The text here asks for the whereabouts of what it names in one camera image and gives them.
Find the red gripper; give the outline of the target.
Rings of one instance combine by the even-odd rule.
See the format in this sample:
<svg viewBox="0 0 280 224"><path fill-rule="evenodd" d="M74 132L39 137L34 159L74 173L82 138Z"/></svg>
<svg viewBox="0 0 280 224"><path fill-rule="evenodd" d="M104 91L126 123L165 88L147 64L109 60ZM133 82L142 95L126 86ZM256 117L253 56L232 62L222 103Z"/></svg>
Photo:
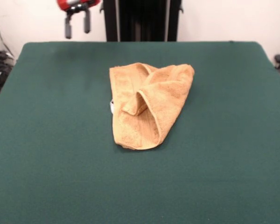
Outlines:
<svg viewBox="0 0 280 224"><path fill-rule="evenodd" d="M91 31L91 12L89 8L96 6L99 3L100 0L57 0L57 4L60 7L60 9L66 12L66 18L65 18L66 39L72 38L70 21L73 15L73 10L78 9L85 12L84 32L88 34Z"/></svg>

